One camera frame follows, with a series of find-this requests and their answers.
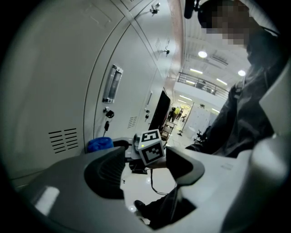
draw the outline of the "dark jacket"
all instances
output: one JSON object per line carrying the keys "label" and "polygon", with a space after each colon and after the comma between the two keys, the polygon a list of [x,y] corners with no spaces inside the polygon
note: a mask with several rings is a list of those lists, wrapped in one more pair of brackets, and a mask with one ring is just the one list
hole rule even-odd
{"label": "dark jacket", "polygon": [[273,134],[259,100],[278,78],[288,54],[268,32],[250,38],[247,46],[251,67],[243,81],[235,84],[220,114],[207,132],[207,141],[187,149],[226,157],[237,157]]}

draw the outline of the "ceiling light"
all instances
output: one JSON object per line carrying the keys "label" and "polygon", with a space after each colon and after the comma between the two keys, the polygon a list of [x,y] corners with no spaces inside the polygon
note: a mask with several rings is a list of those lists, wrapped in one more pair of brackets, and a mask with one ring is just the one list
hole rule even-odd
{"label": "ceiling light", "polygon": [[218,110],[216,110],[216,109],[214,109],[214,108],[212,108],[212,110],[213,110],[213,111],[216,111],[216,112],[218,112],[218,113],[220,113],[220,111],[218,111]]}
{"label": "ceiling light", "polygon": [[245,73],[244,71],[238,71],[238,74],[239,74],[240,76],[245,76],[245,75],[246,75],[246,73]]}
{"label": "ceiling light", "polygon": [[193,72],[197,72],[199,74],[203,74],[203,72],[201,72],[201,71],[197,71],[197,70],[194,70],[194,69],[190,69],[190,70],[193,71]]}
{"label": "ceiling light", "polygon": [[148,177],[147,179],[146,179],[146,183],[147,184],[150,184],[151,183],[151,178],[150,177]]}
{"label": "ceiling light", "polygon": [[188,97],[185,97],[185,96],[181,96],[181,95],[180,95],[180,97],[185,98],[185,99],[187,99],[187,100],[192,100],[192,99],[190,99],[190,98],[188,98]]}
{"label": "ceiling light", "polygon": [[202,58],[206,58],[206,57],[207,57],[207,53],[204,52],[204,51],[200,51],[200,52],[198,53],[198,55],[199,55],[199,57],[202,57]]}
{"label": "ceiling light", "polygon": [[135,206],[129,206],[128,209],[129,209],[130,212],[133,212],[133,213],[136,211],[136,207]]}
{"label": "ceiling light", "polygon": [[183,102],[183,103],[185,103],[185,104],[187,103],[187,102],[185,102],[185,101],[182,101],[182,100],[178,100],[178,101],[181,101],[181,102]]}
{"label": "ceiling light", "polygon": [[186,80],[186,82],[191,83],[191,84],[195,84],[195,82],[191,82],[191,81],[188,81],[188,80]]}
{"label": "ceiling light", "polygon": [[226,82],[224,82],[224,81],[222,81],[222,80],[220,80],[220,79],[216,79],[217,81],[219,81],[219,82],[222,82],[224,85],[227,85],[227,83]]}

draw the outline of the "shoe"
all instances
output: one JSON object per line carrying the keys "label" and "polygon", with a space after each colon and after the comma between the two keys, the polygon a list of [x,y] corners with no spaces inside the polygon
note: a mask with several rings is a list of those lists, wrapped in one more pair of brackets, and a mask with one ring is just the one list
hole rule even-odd
{"label": "shoe", "polygon": [[141,215],[144,218],[146,218],[145,217],[146,205],[143,202],[139,201],[139,200],[134,201],[133,204],[136,207],[136,209],[141,213]]}

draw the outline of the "ceiling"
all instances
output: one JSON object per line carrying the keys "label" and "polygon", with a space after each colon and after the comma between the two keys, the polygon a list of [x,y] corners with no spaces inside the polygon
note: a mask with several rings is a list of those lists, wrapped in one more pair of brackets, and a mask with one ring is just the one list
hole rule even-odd
{"label": "ceiling", "polygon": [[[180,95],[181,95],[181,96],[185,96],[185,97],[187,97],[187,98],[190,98],[191,100],[185,99],[185,98],[181,97]],[[189,105],[189,106],[192,106],[193,103],[194,103],[194,104],[197,104],[197,105],[204,104],[204,105],[205,105],[205,109],[207,109],[207,110],[209,110],[209,111],[211,111],[211,112],[217,114],[217,112],[215,112],[215,111],[212,110],[212,108],[217,109],[216,106],[214,106],[214,105],[212,105],[212,104],[210,104],[210,103],[208,103],[208,102],[206,102],[206,101],[203,101],[203,100],[201,100],[201,99],[195,98],[195,97],[193,97],[193,96],[188,96],[188,95],[186,95],[186,94],[184,94],[184,93],[182,93],[182,92],[174,91],[174,98],[175,98],[175,102],[173,103],[173,106],[174,106],[174,107],[175,107],[175,103],[176,103],[176,102],[177,102],[177,103],[180,103],[180,104],[182,104],[182,105],[183,105],[183,104],[187,104],[187,105]]]}
{"label": "ceiling", "polygon": [[[250,14],[261,26],[276,30],[271,21],[260,12],[252,1],[241,1],[250,8]],[[181,0],[181,7],[183,11],[185,0]],[[221,39],[221,35],[206,34],[204,29],[201,29],[196,12],[193,12],[193,16],[189,20],[183,18],[183,26],[184,62],[182,71],[184,73],[203,78],[227,90],[242,79],[238,75],[238,71],[247,72],[250,67],[244,48],[228,45],[227,41]],[[208,56],[200,58],[199,51],[205,51]],[[192,72],[191,68],[199,70],[203,74]],[[226,82],[227,86],[217,81],[217,78]]]}

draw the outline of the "railing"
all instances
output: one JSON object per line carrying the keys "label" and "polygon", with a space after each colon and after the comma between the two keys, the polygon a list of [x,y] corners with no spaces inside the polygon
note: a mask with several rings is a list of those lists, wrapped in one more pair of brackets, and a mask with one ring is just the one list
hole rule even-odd
{"label": "railing", "polygon": [[227,100],[228,98],[227,90],[201,78],[193,77],[191,75],[180,72],[178,82],[182,82],[192,87],[201,89],[224,100]]}

